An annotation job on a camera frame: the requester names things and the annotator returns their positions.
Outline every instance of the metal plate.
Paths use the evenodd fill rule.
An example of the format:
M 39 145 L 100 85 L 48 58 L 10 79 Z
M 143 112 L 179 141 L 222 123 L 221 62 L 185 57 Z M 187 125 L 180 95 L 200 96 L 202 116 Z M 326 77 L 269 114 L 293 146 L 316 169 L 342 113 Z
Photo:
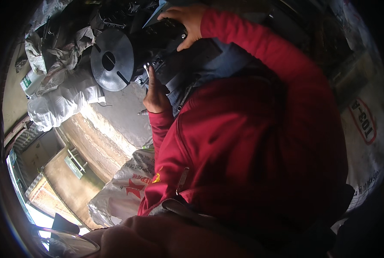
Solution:
M 105 90 L 119 91 L 130 82 L 135 59 L 133 47 L 127 36 L 120 30 L 110 28 L 96 38 L 96 45 L 91 50 L 91 70 L 97 83 Z M 104 60 L 114 66 L 105 68 Z

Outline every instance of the person's left hand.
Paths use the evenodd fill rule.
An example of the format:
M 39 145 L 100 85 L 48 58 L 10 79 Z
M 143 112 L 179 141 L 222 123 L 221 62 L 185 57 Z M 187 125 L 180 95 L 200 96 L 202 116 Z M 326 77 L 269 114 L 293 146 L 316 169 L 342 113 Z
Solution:
M 143 105 L 148 112 L 162 113 L 167 109 L 171 109 L 169 99 L 166 96 L 169 90 L 165 85 L 156 79 L 155 69 L 153 66 L 149 67 L 149 90 L 146 97 L 143 99 Z

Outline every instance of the red jacket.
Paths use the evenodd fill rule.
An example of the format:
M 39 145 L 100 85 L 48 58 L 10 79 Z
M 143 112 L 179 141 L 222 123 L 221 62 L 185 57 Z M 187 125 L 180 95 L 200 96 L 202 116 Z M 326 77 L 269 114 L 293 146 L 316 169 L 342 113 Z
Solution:
M 226 78 L 200 87 L 175 120 L 172 109 L 150 113 L 157 182 L 146 187 L 138 214 L 148 215 L 178 188 L 200 213 L 257 237 L 305 230 L 347 178 L 326 77 L 292 44 L 235 14 L 207 10 L 201 33 L 260 59 L 287 96 L 280 101 L 274 85 L 261 80 Z

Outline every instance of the green label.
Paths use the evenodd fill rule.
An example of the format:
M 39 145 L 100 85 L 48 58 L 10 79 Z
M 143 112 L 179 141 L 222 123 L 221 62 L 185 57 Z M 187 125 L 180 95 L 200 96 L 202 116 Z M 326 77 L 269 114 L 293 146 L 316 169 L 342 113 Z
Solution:
M 28 74 L 24 76 L 23 83 L 26 88 L 28 88 L 31 84 L 30 78 L 28 77 Z

